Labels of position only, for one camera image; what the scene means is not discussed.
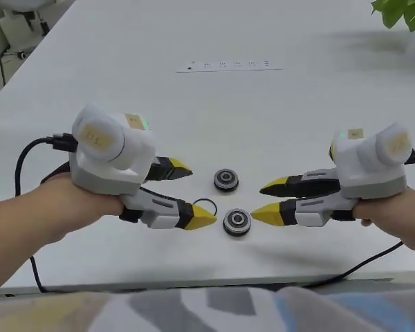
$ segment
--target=gripper jaw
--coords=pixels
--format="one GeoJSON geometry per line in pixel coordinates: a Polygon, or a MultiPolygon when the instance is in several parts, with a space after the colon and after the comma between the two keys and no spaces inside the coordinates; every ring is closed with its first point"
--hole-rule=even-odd
{"type": "Polygon", "coordinates": [[[176,180],[192,175],[192,171],[175,158],[155,157],[146,181],[176,180]]]}
{"type": "Polygon", "coordinates": [[[216,217],[203,208],[180,199],[157,194],[141,187],[135,195],[122,195],[124,211],[120,219],[149,228],[195,230],[213,224],[216,217]]]}
{"type": "Polygon", "coordinates": [[[321,227],[329,219],[351,221],[354,220],[352,208],[358,201],[343,197],[336,168],[279,178],[264,186],[260,192],[276,197],[297,197],[271,203],[252,212],[254,219],[275,226],[321,227]]]}

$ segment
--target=white tabletop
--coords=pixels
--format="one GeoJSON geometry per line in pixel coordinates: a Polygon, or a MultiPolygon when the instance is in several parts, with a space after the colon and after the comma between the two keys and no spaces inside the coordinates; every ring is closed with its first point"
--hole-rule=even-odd
{"type": "MultiPolygon", "coordinates": [[[[194,175],[147,187],[219,206],[219,221],[193,232],[150,230],[115,217],[37,253],[43,285],[238,284],[317,279],[341,273],[397,240],[358,222],[275,228],[254,221],[243,238],[221,225],[231,208],[276,201],[258,193],[280,176],[332,167],[333,132],[393,121],[415,145],[415,67],[403,57],[408,34],[389,31],[365,0],[77,0],[0,93],[0,200],[32,139],[70,131],[87,102],[144,114],[161,155],[194,175]],[[175,73],[191,61],[269,59],[282,71],[175,73]],[[212,185],[228,167],[239,189],[212,185]]],[[[27,158],[23,191],[67,155],[38,147],[27,158]]],[[[415,187],[415,165],[407,167],[415,187]]],[[[401,248],[359,272],[414,271],[401,248]]],[[[34,287],[25,264],[6,288],[34,287]]]]}

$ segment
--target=human hand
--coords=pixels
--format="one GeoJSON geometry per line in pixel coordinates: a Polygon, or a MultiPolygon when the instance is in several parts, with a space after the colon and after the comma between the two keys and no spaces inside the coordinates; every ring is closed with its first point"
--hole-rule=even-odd
{"type": "Polygon", "coordinates": [[[91,225],[102,216],[119,216],[123,211],[117,196],[83,190],[73,184],[69,174],[54,176],[29,194],[36,198],[41,209],[49,212],[46,222],[52,226],[51,243],[91,225]]]}
{"type": "Polygon", "coordinates": [[[415,190],[408,188],[387,199],[361,201],[354,207],[353,216],[363,219],[365,226],[373,223],[415,250],[415,190]]]}

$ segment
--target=electrical outlet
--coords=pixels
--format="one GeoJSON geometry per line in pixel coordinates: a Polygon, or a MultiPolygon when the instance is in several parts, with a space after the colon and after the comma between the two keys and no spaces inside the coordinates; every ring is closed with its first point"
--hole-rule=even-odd
{"type": "Polygon", "coordinates": [[[280,71],[282,68],[274,66],[268,60],[263,61],[219,61],[219,62],[191,62],[178,70],[177,73],[200,73],[213,71],[280,71]]]}

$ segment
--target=ball bearing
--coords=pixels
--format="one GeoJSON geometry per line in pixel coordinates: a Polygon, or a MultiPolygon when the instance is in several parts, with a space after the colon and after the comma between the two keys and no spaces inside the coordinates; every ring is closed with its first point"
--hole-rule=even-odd
{"type": "Polygon", "coordinates": [[[250,230],[252,217],[242,209],[233,209],[226,212],[223,220],[223,228],[233,237],[242,237],[250,230]]]}
{"type": "Polygon", "coordinates": [[[214,175],[214,186],[221,192],[233,192],[238,184],[238,175],[231,169],[220,169],[214,175]]]}

